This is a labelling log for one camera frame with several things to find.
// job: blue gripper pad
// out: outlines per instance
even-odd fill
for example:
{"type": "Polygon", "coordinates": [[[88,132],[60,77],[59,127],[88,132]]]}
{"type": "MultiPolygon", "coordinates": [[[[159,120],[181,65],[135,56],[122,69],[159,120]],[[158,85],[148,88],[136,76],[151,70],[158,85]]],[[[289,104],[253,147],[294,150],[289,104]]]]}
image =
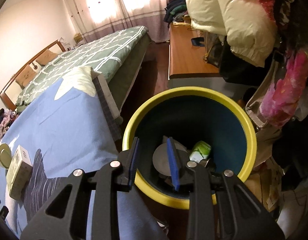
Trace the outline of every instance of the blue gripper pad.
{"type": "Polygon", "coordinates": [[[181,166],[177,158],[177,150],[174,144],[174,140],[170,138],[167,139],[167,156],[168,156],[170,174],[172,178],[172,184],[175,190],[178,191],[180,187],[179,172],[181,166]]]}
{"type": "Polygon", "coordinates": [[[137,165],[138,165],[138,160],[140,156],[139,145],[140,145],[140,140],[138,138],[134,138],[133,145],[132,145],[133,157],[132,157],[131,165],[128,171],[129,173],[128,186],[129,187],[132,187],[134,180],[135,180],[135,176],[136,176],[137,165]]]}

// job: green fabric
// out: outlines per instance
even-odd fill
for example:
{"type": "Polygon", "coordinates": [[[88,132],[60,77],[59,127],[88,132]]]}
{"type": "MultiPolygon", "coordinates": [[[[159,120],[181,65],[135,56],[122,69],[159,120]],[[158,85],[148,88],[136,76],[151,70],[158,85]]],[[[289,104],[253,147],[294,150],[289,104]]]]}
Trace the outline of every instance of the green fabric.
{"type": "Polygon", "coordinates": [[[30,104],[56,80],[78,66],[91,66],[110,82],[147,31],[144,26],[132,27],[58,55],[24,88],[16,105],[30,104]]]}
{"type": "Polygon", "coordinates": [[[143,61],[148,45],[151,43],[151,39],[146,34],[134,47],[129,54],[124,64],[116,72],[115,76],[109,82],[109,89],[112,93],[114,101],[121,109],[124,99],[129,92],[129,88],[133,82],[135,73],[143,61]]]}
{"type": "Polygon", "coordinates": [[[183,11],[186,11],[186,10],[187,10],[186,5],[179,5],[179,6],[177,6],[176,8],[174,8],[174,9],[170,12],[170,14],[175,15],[175,14],[177,14],[177,13],[179,13],[179,12],[183,12],[183,11]]]}
{"type": "Polygon", "coordinates": [[[28,106],[28,105],[21,105],[21,106],[18,106],[18,107],[17,107],[17,113],[20,114],[21,112],[23,112],[27,106],[28,106]]]}

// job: pillow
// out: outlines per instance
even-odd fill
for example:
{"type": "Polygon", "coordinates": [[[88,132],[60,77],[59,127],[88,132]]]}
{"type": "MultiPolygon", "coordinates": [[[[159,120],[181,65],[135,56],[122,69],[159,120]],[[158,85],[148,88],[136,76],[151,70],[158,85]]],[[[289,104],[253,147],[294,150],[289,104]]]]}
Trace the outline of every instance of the pillow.
{"type": "Polygon", "coordinates": [[[24,89],[36,75],[37,73],[27,64],[17,78],[15,78],[15,81],[24,89]]]}
{"type": "Polygon", "coordinates": [[[36,62],[41,66],[45,66],[48,62],[52,61],[57,56],[58,56],[57,53],[51,52],[49,49],[47,49],[41,55],[38,56],[36,62]]]}

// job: curtain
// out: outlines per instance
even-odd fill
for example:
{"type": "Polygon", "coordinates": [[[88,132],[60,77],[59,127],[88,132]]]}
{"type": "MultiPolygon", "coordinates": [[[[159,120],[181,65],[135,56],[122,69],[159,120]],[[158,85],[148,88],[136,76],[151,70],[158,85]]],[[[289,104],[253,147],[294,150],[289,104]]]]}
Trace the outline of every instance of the curtain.
{"type": "Polygon", "coordinates": [[[144,25],[155,42],[169,39],[163,22],[167,0],[64,0],[74,28],[86,42],[144,25]]]}

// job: metal screw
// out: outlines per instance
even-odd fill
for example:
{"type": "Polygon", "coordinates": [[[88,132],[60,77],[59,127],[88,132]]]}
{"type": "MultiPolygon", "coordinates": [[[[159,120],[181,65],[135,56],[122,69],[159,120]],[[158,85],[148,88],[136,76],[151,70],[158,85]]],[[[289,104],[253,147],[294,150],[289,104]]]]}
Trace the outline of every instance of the metal screw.
{"type": "Polygon", "coordinates": [[[113,168],[117,168],[119,165],[121,165],[121,163],[119,161],[112,161],[110,165],[113,168]]]}
{"type": "Polygon", "coordinates": [[[77,169],[73,172],[73,175],[76,177],[79,177],[83,174],[83,171],[81,169],[77,169]]]}
{"type": "Polygon", "coordinates": [[[224,174],[226,177],[232,177],[234,175],[234,172],[232,172],[231,170],[225,170],[224,174]]]}
{"type": "Polygon", "coordinates": [[[187,163],[187,166],[190,167],[190,168],[195,168],[195,167],[197,166],[197,163],[194,162],[194,161],[189,161],[189,162],[187,163]]]}

